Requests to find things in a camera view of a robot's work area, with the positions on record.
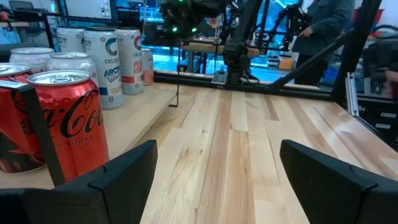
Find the can lid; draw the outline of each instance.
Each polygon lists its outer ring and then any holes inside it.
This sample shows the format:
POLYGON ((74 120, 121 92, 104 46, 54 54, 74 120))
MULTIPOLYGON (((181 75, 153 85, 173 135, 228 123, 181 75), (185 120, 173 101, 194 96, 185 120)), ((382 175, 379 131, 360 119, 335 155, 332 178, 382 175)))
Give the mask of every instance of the can lid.
POLYGON ((74 58, 88 58, 89 54, 80 52, 59 52, 50 54, 52 58, 74 59, 74 58))
POLYGON ((29 72, 32 67, 23 63, 0 63, 0 77, 29 72))
POLYGON ((114 29, 112 28, 99 28, 99 27, 94 27, 94 28, 87 28, 86 31, 96 31, 96 32, 112 32, 114 29))
POLYGON ((33 85, 71 85, 81 83, 90 79, 90 74, 78 70, 58 70, 51 72, 42 72, 31 75, 27 78, 28 82, 33 85))
POLYGON ((24 47, 19 49, 12 49, 11 53, 15 54, 46 54, 53 53, 54 49, 45 47, 24 47))

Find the soda can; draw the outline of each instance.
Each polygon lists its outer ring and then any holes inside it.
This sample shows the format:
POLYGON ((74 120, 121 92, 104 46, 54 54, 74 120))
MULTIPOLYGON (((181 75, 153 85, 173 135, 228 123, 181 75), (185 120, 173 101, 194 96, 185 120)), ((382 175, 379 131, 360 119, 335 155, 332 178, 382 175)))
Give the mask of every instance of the soda can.
POLYGON ((138 29, 118 28, 120 72, 123 93, 136 95, 144 91, 141 33, 138 29))
POLYGON ((86 52, 82 27, 58 27, 57 37, 62 52, 86 52))
POLYGON ((154 56, 150 49, 142 50, 142 68, 144 70, 144 85, 154 82, 154 56))
POLYGON ((69 181, 108 159, 100 93, 88 72, 59 70, 31 75, 55 150, 69 181))
MULTIPOLYGON (((0 86, 4 81, 27 83, 30 65, 0 63, 0 86)), ((0 170, 26 172, 45 165, 19 91, 0 87, 0 170)))
POLYGON ((87 53, 97 66, 102 107, 104 109, 120 107, 124 103, 124 98, 115 31, 113 29, 87 29, 85 44, 87 53))
POLYGON ((27 83, 31 68, 24 63, 0 63, 0 80, 27 83))
POLYGON ((97 68, 89 54, 79 52, 50 54, 49 63, 47 64, 48 71, 71 69, 88 72, 91 75, 91 79, 98 86, 97 68))
POLYGON ((51 53, 54 53, 54 49, 43 47, 12 49, 9 61, 11 63, 26 63, 31 65, 32 73, 46 72, 47 62, 51 53))

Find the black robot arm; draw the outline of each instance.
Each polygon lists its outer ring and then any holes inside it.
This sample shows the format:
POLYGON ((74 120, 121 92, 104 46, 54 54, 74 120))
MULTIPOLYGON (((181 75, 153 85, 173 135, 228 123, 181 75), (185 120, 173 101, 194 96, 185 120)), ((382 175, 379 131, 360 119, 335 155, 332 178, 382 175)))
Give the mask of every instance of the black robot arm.
POLYGON ((262 0, 249 0, 236 28, 234 37, 225 45, 224 63, 228 65, 227 83, 238 85, 243 73, 250 67, 248 58, 248 40, 254 22, 261 7, 262 0))

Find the wooden shelf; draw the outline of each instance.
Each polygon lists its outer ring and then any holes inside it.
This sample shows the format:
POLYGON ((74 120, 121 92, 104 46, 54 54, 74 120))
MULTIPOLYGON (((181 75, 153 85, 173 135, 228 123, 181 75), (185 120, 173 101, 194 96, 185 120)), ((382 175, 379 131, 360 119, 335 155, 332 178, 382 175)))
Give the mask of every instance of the wooden shelf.
MULTIPOLYGON (((176 91, 146 88, 140 95, 124 95, 125 103, 115 110, 104 110, 109 159, 133 148, 176 97, 176 91)), ((47 167, 18 174, 0 172, 1 188, 33 187, 52 189, 47 167)))

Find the silver can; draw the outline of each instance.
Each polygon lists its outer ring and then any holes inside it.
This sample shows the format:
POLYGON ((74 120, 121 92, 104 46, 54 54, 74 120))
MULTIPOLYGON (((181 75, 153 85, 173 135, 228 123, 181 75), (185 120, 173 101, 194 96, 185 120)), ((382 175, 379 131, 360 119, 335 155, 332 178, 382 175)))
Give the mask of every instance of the silver can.
POLYGON ((46 72, 47 62, 52 53, 54 53, 54 49, 42 47, 12 49, 9 61, 11 63, 26 63, 32 66, 30 70, 32 73, 46 72))
POLYGON ((144 70, 144 85, 154 82, 154 56, 150 49, 142 50, 142 69, 144 70))
POLYGON ((57 37, 62 52, 86 52, 84 29, 81 27, 58 27, 57 37))
POLYGON ((144 91, 141 33, 138 29, 117 29, 123 93, 136 95, 144 91))
POLYGON ((87 53, 62 52, 50 54, 47 70, 80 70, 88 72, 98 86, 97 68, 93 59, 87 53))
POLYGON ((97 66, 98 87, 104 109, 118 108, 124 103, 119 72, 118 40, 113 29, 87 29, 86 52, 97 66))

